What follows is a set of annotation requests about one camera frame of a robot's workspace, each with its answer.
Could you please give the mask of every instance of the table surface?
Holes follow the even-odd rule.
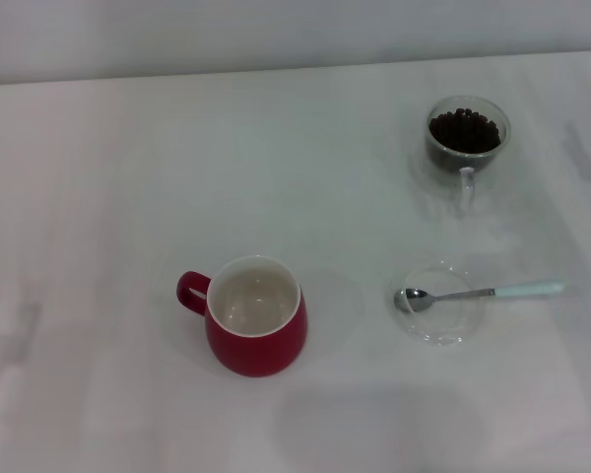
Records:
[[[424,118],[477,95],[513,139],[474,211],[421,174]],[[285,261],[309,336],[250,379],[176,300]],[[386,294],[434,258],[487,285],[465,343]],[[0,473],[591,471],[591,52],[0,87]]]

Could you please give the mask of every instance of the dark object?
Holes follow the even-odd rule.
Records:
[[[434,118],[429,123],[433,138],[443,146],[470,155],[477,155],[493,150],[501,143],[496,124],[470,108],[455,114],[448,112]]]

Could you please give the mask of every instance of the glass cup handle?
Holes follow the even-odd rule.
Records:
[[[465,213],[471,210],[473,198],[475,197],[475,170],[473,168],[461,168],[460,182],[462,184],[460,211]]]

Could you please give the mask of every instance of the spoon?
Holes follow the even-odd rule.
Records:
[[[455,299],[484,298],[493,296],[496,298],[527,298],[533,296],[551,296],[560,294],[564,291],[564,283],[561,281],[542,281],[538,283],[518,284],[516,286],[504,286],[503,288],[478,289],[477,291],[467,291],[465,293],[446,294],[444,296],[432,296],[430,293],[421,289],[407,288],[407,302],[414,312],[420,312],[430,308],[433,303],[438,301],[451,301]],[[396,308],[409,312],[409,308],[403,297],[403,290],[394,294],[394,305]]]

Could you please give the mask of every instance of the light blue spoon handle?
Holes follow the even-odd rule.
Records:
[[[517,284],[495,288],[494,295],[497,298],[526,298],[531,296],[551,296],[564,291],[562,281],[543,281],[540,283]]]

